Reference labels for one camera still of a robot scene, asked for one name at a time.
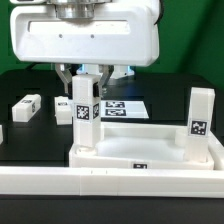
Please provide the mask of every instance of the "white pillar with marker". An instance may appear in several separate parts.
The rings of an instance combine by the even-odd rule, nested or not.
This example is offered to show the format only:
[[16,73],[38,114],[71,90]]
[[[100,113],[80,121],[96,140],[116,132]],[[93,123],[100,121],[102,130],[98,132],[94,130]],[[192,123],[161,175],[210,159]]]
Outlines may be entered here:
[[192,88],[191,90],[185,160],[202,163],[207,161],[214,99],[213,89]]

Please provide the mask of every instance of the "white block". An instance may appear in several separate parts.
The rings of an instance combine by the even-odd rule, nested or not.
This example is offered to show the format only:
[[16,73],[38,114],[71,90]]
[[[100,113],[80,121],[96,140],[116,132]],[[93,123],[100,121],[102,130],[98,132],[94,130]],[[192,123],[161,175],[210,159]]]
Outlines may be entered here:
[[12,108],[14,122],[28,122],[41,107],[41,97],[38,94],[26,95]]
[[192,88],[184,157],[186,160],[206,162],[214,99],[213,89]]
[[94,148],[101,137],[100,97],[93,96],[97,75],[73,77],[73,133],[74,144]]
[[55,97],[55,116],[57,125],[72,124],[72,109],[68,97]]
[[73,101],[76,104],[95,105],[99,97],[93,97],[93,85],[99,82],[98,75],[76,75],[72,78]]
[[2,126],[0,125],[0,145],[3,142],[3,133],[2,133]]

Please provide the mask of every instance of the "black tabletop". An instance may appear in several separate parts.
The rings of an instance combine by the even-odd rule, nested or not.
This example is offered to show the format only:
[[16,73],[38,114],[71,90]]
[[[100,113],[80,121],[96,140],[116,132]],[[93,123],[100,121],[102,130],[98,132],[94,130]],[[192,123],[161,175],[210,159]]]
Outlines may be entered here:
[[[224,94],[200,76],[137,74],[108,86],[106,99],[142,100],[149,119],[109,121],[186,125],[191,87],[214,88],[212,131],[223,142]],[[12,121],[11,108],[40,94],[41,110],[28,122]],[[13,70],[0,76],[0,165],[68,166],[72,125],[57,126],[54,97],[63,96],[54,71]],[[222,199],[158,197],[0,196],[0,223],[223,223]]]

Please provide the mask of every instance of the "paper sheet with markers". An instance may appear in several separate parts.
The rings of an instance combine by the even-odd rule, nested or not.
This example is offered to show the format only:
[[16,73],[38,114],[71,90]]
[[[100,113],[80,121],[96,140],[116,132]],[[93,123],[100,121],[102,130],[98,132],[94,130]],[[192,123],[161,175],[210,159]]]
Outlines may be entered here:
[[101,117],[148,119],[143,101],[101,101]]

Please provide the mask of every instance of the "black surface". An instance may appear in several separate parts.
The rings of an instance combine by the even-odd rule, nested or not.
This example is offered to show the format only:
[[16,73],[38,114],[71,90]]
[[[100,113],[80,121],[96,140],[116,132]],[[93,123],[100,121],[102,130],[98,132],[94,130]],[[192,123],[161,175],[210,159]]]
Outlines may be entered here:
[[[126,122],[184,125],[192,86],[213,87],[200,76],[138,74],[136,82],[108,87],[105,99],[144,100],[150,119]],[[13,123],[11,107],[26,94],[35,93],[42,96],[41,110],[27,124]],[[72,126],[56,126],[53,99],[59,95],[63,95],[63,84],[55,72],[16,70],[0,76],[0,123],[4,127],[0,165],[67,166]],[[224,136],[223,99],[223,92],[216,90],[212,127],[221,140]],[[0,196],[1,224],[219,224],[224,221],[223,211],[223,199]]]

